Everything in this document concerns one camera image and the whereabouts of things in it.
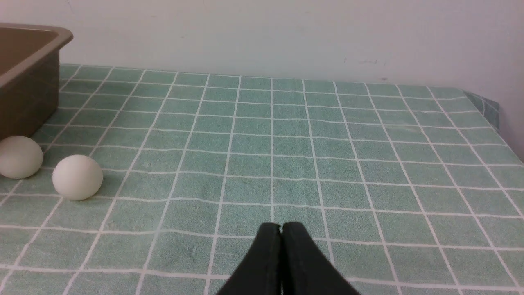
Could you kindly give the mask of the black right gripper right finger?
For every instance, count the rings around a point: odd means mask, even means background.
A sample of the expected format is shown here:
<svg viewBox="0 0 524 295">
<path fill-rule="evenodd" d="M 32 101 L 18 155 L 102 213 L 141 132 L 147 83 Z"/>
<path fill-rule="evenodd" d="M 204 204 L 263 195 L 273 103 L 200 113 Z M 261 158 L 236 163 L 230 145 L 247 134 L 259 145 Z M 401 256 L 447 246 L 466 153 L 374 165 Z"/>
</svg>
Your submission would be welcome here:
<svg viewBox="0 0 524 295">
<path fill-rule="evenodd" d="M 299 222 L 283 224 L 284 263 L 282 275 L 285 295 L 358 295 L 318 248 L 305 226 Z"/>
</svg>

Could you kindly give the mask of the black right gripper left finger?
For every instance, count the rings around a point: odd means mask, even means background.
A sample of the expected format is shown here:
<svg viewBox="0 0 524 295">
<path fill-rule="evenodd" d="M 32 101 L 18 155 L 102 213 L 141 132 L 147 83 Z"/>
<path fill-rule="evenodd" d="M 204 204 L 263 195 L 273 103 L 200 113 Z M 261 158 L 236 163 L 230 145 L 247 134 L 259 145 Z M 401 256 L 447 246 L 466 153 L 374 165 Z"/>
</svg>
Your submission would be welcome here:
<svg viewBox="0 0 524 295">
<path fill-rule="evenodd" d="M 280 225 L 262 223 L 247 254 L 218 295 L 280 295 Z"/>
</svg>

